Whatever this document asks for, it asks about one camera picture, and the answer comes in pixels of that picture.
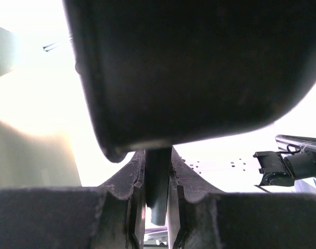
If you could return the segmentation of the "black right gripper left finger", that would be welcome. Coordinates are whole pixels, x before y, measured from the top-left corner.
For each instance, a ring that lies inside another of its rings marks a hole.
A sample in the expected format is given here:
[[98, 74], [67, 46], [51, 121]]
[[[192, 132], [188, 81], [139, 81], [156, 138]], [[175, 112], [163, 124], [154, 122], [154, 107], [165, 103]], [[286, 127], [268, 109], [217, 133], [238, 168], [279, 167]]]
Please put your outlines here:
[[145, 153], [97, 187], [0, 189], [0, 248], [143, 248]]

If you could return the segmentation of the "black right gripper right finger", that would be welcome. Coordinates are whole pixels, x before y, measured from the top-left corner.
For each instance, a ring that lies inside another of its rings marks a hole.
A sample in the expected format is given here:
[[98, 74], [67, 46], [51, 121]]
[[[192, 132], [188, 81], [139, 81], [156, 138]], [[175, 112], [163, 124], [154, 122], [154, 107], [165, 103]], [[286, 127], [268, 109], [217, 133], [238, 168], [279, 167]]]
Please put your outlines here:
[[316, 248], [316, 195], [224, 193], [171, 153], [170, 248]]

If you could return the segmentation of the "black litter scoop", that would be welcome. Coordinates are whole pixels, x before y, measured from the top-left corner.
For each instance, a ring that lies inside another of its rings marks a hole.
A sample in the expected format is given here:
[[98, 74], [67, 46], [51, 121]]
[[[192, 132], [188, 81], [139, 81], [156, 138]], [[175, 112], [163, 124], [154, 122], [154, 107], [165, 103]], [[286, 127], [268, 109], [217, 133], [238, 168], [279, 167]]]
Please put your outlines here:
[[65, 1], [105, 157], [252, 131], [316, 82], [316, 1]]

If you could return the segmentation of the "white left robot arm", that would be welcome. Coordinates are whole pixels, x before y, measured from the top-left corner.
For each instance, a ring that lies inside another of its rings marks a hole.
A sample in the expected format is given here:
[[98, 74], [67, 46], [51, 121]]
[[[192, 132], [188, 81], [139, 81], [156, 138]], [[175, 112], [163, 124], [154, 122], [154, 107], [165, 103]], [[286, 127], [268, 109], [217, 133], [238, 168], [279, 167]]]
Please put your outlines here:
[[316, 153], [311, 151], [259, 151], [253, 155], [260, 164], [260, 186], [294, 186], [295, 181], [316, 178]]

